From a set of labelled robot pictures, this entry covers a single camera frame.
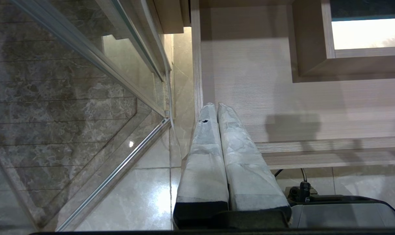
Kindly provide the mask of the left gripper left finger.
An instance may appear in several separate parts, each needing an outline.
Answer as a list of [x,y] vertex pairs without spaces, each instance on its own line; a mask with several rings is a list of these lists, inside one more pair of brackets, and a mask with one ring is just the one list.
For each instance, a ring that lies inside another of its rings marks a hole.
[[177,189],[176,229],[207,228],[229,210],[229,191],[216,107],[207,103],[198,116]]

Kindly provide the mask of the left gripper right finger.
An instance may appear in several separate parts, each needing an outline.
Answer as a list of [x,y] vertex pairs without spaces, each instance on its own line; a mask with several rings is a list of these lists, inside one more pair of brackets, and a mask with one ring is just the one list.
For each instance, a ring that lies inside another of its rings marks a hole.
[[235,110],[220,103],[217,119],[231,209],[280,210],[290,220],[290,204]]

